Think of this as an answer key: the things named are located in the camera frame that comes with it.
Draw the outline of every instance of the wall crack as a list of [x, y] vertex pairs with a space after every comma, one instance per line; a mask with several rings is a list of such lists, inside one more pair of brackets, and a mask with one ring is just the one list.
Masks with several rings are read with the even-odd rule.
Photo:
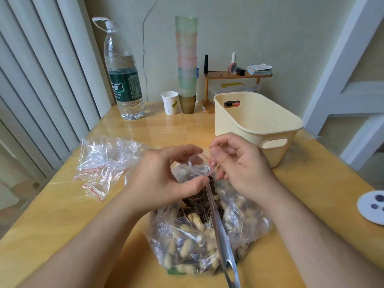
[[144, 24], [145, 24], [145, 21], [147, 20], [149, 14], [152, 12], [152, 10], [155, 8], [156, 4], [157, 4], [157, 1], [156, 0], [151, 9], [149, 9], [147, 15], [145, 16], [144, 18], [144, 21], [143, 21], [143, 24], [142, 24], [142, 28], [141, 28], [141, 31], [142, 31], [142, 35], [143, 35], [143, 71], [144, 71], [144, 77], [145, 77], [145, 90], [146, 90], [146, 93], [147, 93], [147, 102], [148, 102], [148, 79], [147, 79], [147, 73], [145, 72], [145, 63], [144, 63], [144, 55], [145, 55], [145, 43], [144, 43]]

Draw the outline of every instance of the hand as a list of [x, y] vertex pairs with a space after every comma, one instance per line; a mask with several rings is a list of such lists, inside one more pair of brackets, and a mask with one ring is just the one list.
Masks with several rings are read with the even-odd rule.
[[199, 176], [185, 183], [178, 183], [172, 175], [173, 162], [186, 163], [191, 155], [203, 150], [196, 145], [179, 145], [145, 152], [124, 188], [134, 208], [147, 213], [195, 195], [209, 182], [208, 177]]
[[243, 196], [267, 208], [276, 187], [276, 178], [260, 148], [233, 133], [219, 135], [209, 146], [216, 179], [229, 179]]

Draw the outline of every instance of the cream plastic basket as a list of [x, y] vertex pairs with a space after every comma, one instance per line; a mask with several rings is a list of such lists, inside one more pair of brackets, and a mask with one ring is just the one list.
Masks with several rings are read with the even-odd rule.
[[[303, 121], [295, 114], [253, 92], [217, 94], [215, 101], [215, 134], [233, 132], [258, 145], [270, 166], [276, 167], [288, 150]], [[240, 101], [237, 107], [224, 108], [229, 101]]]

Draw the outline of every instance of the stack of plastic cups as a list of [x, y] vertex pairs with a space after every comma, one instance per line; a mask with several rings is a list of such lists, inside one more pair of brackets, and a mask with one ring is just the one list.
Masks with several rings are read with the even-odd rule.
[[180, 106], [192, 113], [196, 102], [197, 18], [175, 17]]

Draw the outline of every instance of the white round object with holes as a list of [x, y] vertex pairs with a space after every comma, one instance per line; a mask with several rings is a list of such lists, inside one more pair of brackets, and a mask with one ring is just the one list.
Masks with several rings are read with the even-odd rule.
[[367, 220], [384, 225], [384, 191], [371, 191], [358, 200], [358, 210]]

